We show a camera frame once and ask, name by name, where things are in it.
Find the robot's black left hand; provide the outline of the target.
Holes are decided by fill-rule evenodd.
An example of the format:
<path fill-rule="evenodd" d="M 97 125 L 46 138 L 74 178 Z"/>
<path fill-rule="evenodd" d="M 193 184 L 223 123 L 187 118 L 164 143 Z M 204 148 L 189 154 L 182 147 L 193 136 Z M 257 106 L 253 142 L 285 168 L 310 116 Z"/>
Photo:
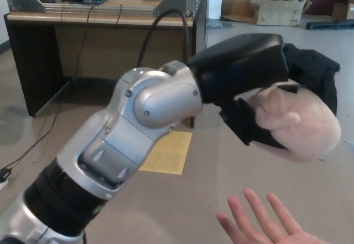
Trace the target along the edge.
<path fill-rule="evenodd" d="M 235 96 L 293 80 L 337 114 L 335 74 L 340 64 L 316 50 L 284 43 L 279 34 L 241 34 L 215 44 L 187 61 L 204 103 L 221 107 L 220 116 L 245 144 L 252 141 L 285 149 L 270 130 L 256 124 L 256 111 Z"/>

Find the person's bare hand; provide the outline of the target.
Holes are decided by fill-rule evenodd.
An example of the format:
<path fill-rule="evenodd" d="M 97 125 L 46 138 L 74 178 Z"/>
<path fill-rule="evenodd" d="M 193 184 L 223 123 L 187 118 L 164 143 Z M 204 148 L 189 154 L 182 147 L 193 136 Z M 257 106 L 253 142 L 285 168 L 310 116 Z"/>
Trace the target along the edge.
<path fill-rule="evenodd" d="M 243 194 L 262 231 L 256 230 L 238 198 L 230 196 L 227 203 L 233 219 L 224 213 L 217 214 L 216 218 L 233 243 L 326 243 L 304 231 L 275 194 L 268 193 L 266 198 L 281 226 L 270 216 L 252 189 L 244 189 Z"/>

